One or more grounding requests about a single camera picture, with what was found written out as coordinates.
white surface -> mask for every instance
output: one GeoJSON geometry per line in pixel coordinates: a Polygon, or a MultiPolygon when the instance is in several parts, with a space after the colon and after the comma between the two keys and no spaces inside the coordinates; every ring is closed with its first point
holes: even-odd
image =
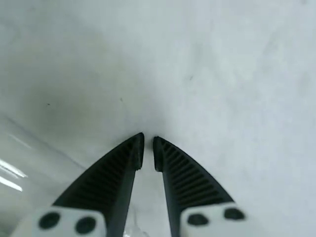
{"type": "MultiPolygon", "coordinates": [[[[278,236],[314,233],[315,61],[314,0],[0,1],[7,116],[82,167],[160,135],[278,236]]],[[[13,191],[1,201],[30,199],[13,191]]],[[[169,235],[149,149],[132,204],[150,237],[169,235]]]]}
{"type": "Polygon", "coordinates": [[[248,214],[246,208],[241,208],[234,202],[220,205],[192,207],[181,213],[181,237],[270,237],[267,227],[261,226],[256,217],[248,214]],[[243,220],[226,219],[225,210],[237,208],[244,215],[243,220]],[[201,214],[207,220],[205,225],[191,225],[188,223],[190,215],[201,214]]]}
{"type": "Polygon", "coordinates": [[[50,206],[38,209],[23,218],[10,237],[104,237],[106,233],[106,221],[98,211],[50,206]],[[58,213],[60,218],[54,227],[43,230],[39,227],[39,221],[51,212],[58,213]],[[84,217],[92,217],[95,227],[83,235],[76,231],[76,226],[84,217]]]}

transparent plastic object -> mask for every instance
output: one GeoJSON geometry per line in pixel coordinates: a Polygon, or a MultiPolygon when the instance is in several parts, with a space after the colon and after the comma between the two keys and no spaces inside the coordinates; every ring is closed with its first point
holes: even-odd
{"type": "Polygon", "coordinates": [[[148,233],[139,228],[137,212],[133,204],[129,206],[123,237],[150,237],[148,233]]]}
{"type": "Polygon", "coordinates": [[[0,113],[1,236],[35,208],[53,203],[84,170],[0,113]]]}

black screw hole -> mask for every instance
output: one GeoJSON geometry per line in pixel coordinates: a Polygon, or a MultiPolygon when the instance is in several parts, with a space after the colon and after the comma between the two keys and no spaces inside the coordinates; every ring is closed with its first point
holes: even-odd
{"type": "Polygon", "coordinates": [[[60,214],[57,212],[49,212],[46,215],[42,216],[39,220],[39,227],[43,230],[48,230],[55,227],[60,219],[60,214]]]}
{"type": "Polygon", "coordinates": [[[81,235],[85,235],[93,231],[95,226],[96,221],[93,217],[83,217],[77,222],[76,231],[81,235]]]}
{"type": "Polygon", "coordinates": [[[228,208],[225,210],[224,217],[229,220],[244,220],[245,214],[237,208],[228,208]]]}
{"type": "Polygon", "coordinates": [[[193,226],[203,226],[208,224],[208,219],[202,214],[191,214],[188,223],[193,226]]]}

